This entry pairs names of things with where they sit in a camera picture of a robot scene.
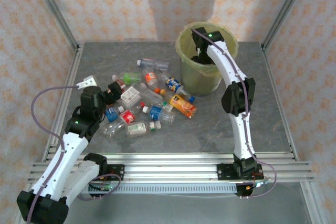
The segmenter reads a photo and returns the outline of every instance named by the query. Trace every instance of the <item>red bottle label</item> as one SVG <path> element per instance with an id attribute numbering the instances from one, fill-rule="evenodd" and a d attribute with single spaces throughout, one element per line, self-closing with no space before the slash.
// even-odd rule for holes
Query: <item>red bottle label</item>
<path id="1" fill-rule="evenodd" d="M 123 119 L 126 124 L 132 123 L 135 120 L 135 116 L 129 110 L 122 112 L 120 118 Z"/>

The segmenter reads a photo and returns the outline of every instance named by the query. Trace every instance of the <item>orange juice bottle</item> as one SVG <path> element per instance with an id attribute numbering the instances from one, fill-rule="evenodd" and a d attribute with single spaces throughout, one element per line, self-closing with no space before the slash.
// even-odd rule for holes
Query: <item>orange juice bottle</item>
<path id="1" fill-rule="evenodd" d="M 167 91 L 162 89 L 160 94 L 165 98 L 165 100 L 170 103 L 172 106 L 177 108 L 180 112 L 182 112 L 187 118 L 191 118 L 197 108 L 196 106 L 190 104 L 181 98 L 178 94 L 173 93 L 172 91 Z"/>

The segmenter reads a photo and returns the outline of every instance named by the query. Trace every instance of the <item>trash bin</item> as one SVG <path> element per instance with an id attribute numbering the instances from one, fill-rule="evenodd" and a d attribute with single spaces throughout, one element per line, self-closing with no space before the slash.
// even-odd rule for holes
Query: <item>trash bin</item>
<path id="1" fill-rule="evenodd" d="M 191 60 L 193 56 L 197 55 L 195 43 L 191 37 L 191 28 L 202 26 L 208 33 L 220 31 L 232 58 L 235 59 L 238 54 L 238 42 L 226 28 L 209 22 L 194 22 L 185 26 L 176 40 L 175 48 L 181 57 L 182 84 L 187 91 L 196 96 L 211 94 L 218 88 L 222 80 L 222 75 L 215 65 L 203 65 Z"/>

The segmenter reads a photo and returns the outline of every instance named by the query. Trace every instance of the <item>patterned wallpaper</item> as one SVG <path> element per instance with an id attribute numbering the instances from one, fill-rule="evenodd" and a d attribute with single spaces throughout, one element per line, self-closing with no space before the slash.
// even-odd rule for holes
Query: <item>patterned wallpaper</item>
<path id="1" fill-rule="evenodd" d="M 174 41 L 194 21 L 263 41 L 285 0 L 56 0 L 79 41 Z"/>
<path id="2" fill-rule="evenodd" d="M 336 0 L 296 0 L 267 53 L 302 160 L 336 223 Z"/>
<path id="3" fill-rule="evenodd" d="M 73 56 L 44 0 L 0 0 L 0 223 L 14 222 L 16 197 L 46 145 L 30 103 L 40 90 L 65 83 Z M 38 99 L 43 125 L 51 127 L 59 98 L 51 91 Z"/>

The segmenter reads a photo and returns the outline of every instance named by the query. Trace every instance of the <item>bottle label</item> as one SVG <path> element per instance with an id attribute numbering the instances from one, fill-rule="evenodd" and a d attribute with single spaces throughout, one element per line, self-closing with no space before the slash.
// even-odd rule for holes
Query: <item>bottle label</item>
<path id="1" fill-rule="evenodd" d="M 105 116 L 110 123 L 112 123 L 115 119 L 118 118 L 118 114 L 116 113 L 113 107 L 110 107 L 107 110 L 105 110 Z"/>
<path id="2" fill-rule="evenodd" d="M 181 86 L 182 84 L 175 80 L 174 77 L 170 77 L 167 82 L 166 82 L 166 86 L 171 90 L 171 91 L 174 91 L 176 92 L 177 89 Z"/>
<path id="3" fill-rule="evenodd" d="M 120 118 L 126 123 L 130 124 L 135 120 L 135 116 L 132 114 L 131 111 L 125 110 L 120 114 Z"/>
<path id="4" fill-rule="evenodd" d="M 134 87 L 129 87 L 125 92 L 123 92 L 120 98 L 125 103 L 130 103 L 137 97 L 138 94 L 140 94 L 138 90 L 136 90 Z"/>
<path id="5" fill-rule="evenodd" d="M 181 111 L 184 115 L 193 114 L 196 112 L 196 107 L 183 100 L 178 94 L 171 98 L 170 104 Z"/>
<path id="6" fill-rule="evenodd" d="M 154 72 L 150 72 L 150 73 L 145 75 L 145 79 L 146 79 L 146 82 L 148 83 L 151 80 L 156 79 L 156 75 L 155 75 Z"/>
<path id="7" fill-rule="evenodd" d="M 149 117 L 155 121 L 158 121 L 161 110 L 162 108 L 153 106 L 151 111 L 149 112 Z"/>
<path id="8" fill-rule="evenodd" d="M 127 127 L 130 135 L 138 135 L 146 133 L 146 126 L 144 123 L 136 123 Z"/>

